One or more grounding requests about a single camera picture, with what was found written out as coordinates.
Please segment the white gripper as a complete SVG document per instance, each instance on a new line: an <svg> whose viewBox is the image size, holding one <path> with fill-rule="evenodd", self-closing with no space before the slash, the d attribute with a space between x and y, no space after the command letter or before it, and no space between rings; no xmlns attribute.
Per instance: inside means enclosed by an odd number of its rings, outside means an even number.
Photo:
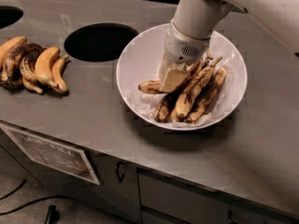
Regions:
<svg viewBox="0 0 299 224"><path fill-rule="evenodd" d="M182 34L170 21L164 38L164 56L159 68L160 91L173 91L188 75L187 64L199 61L210 38L200 40Z"/></svg>

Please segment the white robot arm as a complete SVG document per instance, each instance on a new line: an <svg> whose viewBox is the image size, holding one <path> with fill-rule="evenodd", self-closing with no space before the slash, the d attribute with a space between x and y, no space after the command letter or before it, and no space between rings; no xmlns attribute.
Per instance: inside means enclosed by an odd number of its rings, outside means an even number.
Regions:
<svg viewBox="0 0 299 224"><path fill-rule="evenodd" d="M186 67L208 50L217 24L233 7L249 14L293 54L299 52L299 0L179 0L164 39L160 90L170 92L187 76Z"/></svg>

